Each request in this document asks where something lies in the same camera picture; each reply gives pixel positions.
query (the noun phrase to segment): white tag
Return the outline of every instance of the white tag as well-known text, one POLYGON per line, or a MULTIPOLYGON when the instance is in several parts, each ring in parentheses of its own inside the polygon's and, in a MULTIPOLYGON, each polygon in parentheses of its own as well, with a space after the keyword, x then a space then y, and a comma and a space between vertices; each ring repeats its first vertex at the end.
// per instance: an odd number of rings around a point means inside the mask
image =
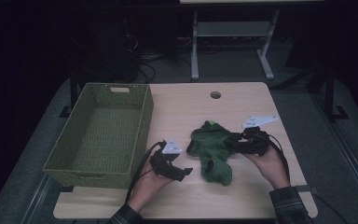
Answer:
POLYGON ((277 120, 277 116, 265 116, 265 117, 250 117, 242 124, 242 128, 254 128, 262 124, 270 123, 277 120))
POLYGON ((175 139, 171 138, 165 148, 162 149, 163 154, 180 154, 182 149, 176 144, 175 139))

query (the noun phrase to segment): hand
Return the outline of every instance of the hand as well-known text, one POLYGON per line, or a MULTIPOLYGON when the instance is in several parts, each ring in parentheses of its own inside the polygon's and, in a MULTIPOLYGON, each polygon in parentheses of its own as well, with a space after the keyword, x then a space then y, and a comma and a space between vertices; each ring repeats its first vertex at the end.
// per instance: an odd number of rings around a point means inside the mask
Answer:
POLYGON ((259 157, 254 154, 242 154, 251 160, 260 171, 261 175, 267 179, 274 189, 281 189, 290 186, 286 172, 278 155, 272 146, 268 147, 266 154, 259 157))
POLYGON ((132 195, 127 202, 137 213, 140 213, 145 205, 152 201, 162 188, 173 182, 172 179, 167 177, 157 176, 152 170, 153 168, 149 160, 150 158, 146 161, 141 172, 141 177, 136 182, 132 195))

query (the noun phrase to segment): round hole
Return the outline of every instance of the round hole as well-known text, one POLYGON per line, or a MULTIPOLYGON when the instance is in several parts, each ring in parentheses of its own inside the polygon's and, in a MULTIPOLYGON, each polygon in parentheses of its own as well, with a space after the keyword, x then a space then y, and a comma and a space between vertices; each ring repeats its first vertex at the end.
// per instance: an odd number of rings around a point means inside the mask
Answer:
POLYGON ((220 92, 218 91, 213 91, 211 92, 211 97, 214 99, 219 99, 220 97, 222 97, 222 94, 220 94, 220 92))

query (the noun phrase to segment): person's left hand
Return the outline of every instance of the person's left hand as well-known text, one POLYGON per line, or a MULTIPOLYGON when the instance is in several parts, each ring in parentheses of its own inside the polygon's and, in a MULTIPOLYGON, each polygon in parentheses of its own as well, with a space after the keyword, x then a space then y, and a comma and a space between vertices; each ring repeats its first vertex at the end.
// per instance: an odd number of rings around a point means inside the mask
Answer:
POLYGON ((173 182, 167 177, 157 176, 149 161, 150 158, 146 161, 140 174, 141 177, 136 182, 132 195, 127 201, 127 204, 137 213, 141 212, 162 188, 173 182))

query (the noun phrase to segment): table leg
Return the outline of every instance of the table leg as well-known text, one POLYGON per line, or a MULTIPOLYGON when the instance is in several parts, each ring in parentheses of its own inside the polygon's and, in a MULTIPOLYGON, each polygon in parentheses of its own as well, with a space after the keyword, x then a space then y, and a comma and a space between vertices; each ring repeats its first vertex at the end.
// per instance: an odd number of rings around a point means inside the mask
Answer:
POLYGON ((272 35, 274 34, 275 26, 279 17, 279 12, 279 10, 274 11, 271 22, 269 23, 268 32, 266 35, 266 43, 264 44, 262 49, 257 50, 258 58, 260 59, 261 65, 264 69, 264 73, 269 80, 274 79, 274 75, 272 74, 271 68, 269 66, 269 61, 267 60, 266 55, 269 49, 269 43, 271 42, 272 35))
POLYGON ((199 60, 197 58, 197 11, 194 12, 193 20, 193 50, 191 52, 191 79, 199 79, 199 60))

